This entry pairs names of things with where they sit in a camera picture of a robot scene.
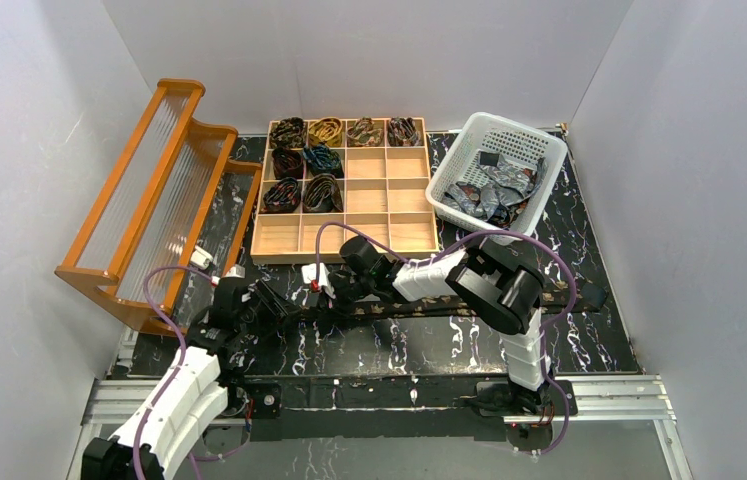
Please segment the white plastic basket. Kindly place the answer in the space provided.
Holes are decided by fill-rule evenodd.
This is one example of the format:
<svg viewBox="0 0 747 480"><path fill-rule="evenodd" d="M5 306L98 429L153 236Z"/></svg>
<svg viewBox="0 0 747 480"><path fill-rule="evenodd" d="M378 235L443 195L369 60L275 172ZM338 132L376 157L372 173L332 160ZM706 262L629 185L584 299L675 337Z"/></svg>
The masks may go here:
<svg viewBox="0 0 747 480"><path fill-rule="evenodd" d="M438 165L425 196L438 217L465 230L492 229L485 209L495 205L514 216L506 230L532 235L567 155L558 137L477 112Z"/></svg>

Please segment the black gold floral tie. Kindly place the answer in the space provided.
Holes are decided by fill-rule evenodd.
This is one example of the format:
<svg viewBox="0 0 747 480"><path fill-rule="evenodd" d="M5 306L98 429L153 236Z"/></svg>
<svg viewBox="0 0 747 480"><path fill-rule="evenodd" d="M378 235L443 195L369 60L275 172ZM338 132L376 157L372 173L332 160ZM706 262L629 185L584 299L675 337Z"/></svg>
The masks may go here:
<svg viewBox="0 0 747 480"><path fill-rule="evenodd" d="M593 283L585 282L577 287L577 299L573 313L596 312L603 308L609 292ZM475 311L460 297L443 296L423 298L409 303L388 303L382 300L359 301L349 307L302 306L291 314L292 320L342 321L350 319L401 319L441 316L476 316Z"/></svg>

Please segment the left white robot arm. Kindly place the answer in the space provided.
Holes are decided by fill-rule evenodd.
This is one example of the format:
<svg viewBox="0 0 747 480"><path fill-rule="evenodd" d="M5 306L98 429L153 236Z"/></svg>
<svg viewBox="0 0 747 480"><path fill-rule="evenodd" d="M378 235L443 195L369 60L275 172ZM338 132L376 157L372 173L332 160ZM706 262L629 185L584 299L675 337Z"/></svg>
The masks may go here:
<svg viewBox="0 0 747 480"><path fill-rule="evenodd" d="M282 389L246 380L245 343L265 339L303 316L300 306L262 281L214 277L211 304L179 337L162 379L112 434L89 441L82 479L171 479L212 421L223 415L254 419L280 415Z"/></svg>

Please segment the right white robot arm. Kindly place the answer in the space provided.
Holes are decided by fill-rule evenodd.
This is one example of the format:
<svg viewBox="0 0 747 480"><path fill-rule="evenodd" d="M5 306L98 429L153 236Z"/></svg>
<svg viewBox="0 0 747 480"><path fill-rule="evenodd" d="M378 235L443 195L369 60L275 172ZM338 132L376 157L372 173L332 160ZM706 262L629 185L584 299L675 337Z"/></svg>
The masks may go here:
<svg viewBox="0 0 747 480"><path fill-rule="evenodd" d="M356 236L342 245L340 256L344 267L316 263L308 280L336 313L361 315L381 306L387 316L472 316L497 332L506 380L477 383L459 405L483 416L556 413L541 327L546 282L535 268L490 239L472 239L426 260L401 261Z"/></svg>

